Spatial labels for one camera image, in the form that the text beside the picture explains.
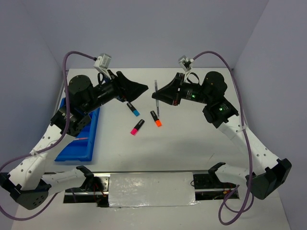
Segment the grey clear pen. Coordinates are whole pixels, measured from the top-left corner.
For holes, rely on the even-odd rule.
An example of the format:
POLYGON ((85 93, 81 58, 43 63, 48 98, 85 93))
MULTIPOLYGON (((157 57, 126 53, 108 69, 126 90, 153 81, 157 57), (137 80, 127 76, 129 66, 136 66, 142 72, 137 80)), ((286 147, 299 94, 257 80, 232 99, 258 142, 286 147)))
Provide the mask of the grey clear pen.
MULTIPOLYGON (((158 91, 157 80, 154 80, 154 89, 155 89, 155 92, 158 91)), ((156 114, 157 114, 157 117, 160 118, 159 101, 156 99, 155 102, 156 102, 156 114)))

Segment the pink-capped black highlighter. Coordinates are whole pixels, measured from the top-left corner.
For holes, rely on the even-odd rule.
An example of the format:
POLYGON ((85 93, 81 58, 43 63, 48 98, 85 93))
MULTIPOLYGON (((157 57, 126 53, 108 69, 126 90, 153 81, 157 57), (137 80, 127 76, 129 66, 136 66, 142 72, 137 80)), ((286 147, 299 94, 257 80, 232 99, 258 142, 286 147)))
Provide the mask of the pink-capped black highlighter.
POLYGON ((131 134, 133 136, 135 136, 137 134, 137 132, 139 131, 139 129, 143 126, 143 124, 145 123, 145 121, 143 119, 141 119, 136 125, 135 127, 131 130, 131 134))

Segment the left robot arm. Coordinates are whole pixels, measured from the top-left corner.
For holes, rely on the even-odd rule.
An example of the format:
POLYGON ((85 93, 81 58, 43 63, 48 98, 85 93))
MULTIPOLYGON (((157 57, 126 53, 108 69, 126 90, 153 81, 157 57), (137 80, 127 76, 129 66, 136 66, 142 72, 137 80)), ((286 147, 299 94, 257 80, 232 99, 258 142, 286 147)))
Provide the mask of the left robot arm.
POLYGON ((118 71, 94 86, 86 75, 73 77, 65 90, 65 104, 51 118, 43 137, 18 166, 0 174, 0 185, 11 198, 28 210, 39 207, 48 196, 66 189, 92 189, 96 178, 85 166, 55 174, 46 174, 47 161, 53 161, 81 131, 91 123, 90 113, 113 99, 132 102, 148 86, 127 79, 118 71))

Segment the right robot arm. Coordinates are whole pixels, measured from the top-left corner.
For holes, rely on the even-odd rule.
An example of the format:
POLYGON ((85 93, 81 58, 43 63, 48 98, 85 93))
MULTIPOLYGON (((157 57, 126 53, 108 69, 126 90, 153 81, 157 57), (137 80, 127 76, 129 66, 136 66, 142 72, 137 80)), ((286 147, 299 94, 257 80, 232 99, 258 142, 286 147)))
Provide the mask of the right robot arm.
POLYGON ((217 163, 208 170, 209 184, 220 187, 223 183, 246 185, 250 192, 264 200, 281 186, 292 165, 288 159, 280 159, 241 122, 238 110, 225 98, 227 84, 221 73, 210 71, 202 84, 184 82, 184 74, 177 73, 173 80, 152 94, 152 98, 177 106, 181 100, 198 102, 207 122, 224 133, 239 151, 252 157, 252 169, 217 163))

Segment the blue-capped black highlighter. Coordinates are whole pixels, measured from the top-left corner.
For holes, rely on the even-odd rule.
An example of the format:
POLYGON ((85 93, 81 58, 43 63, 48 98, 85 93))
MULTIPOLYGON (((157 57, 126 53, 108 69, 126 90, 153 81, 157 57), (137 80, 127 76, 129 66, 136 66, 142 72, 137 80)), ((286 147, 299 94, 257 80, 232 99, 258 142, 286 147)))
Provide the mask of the blue-capped black highlighter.
POLYGON ((132 111, 132 113, 135 116, 139 116, 140 115, 139 111, 131 103, 127 103, 127 107, 132 111))

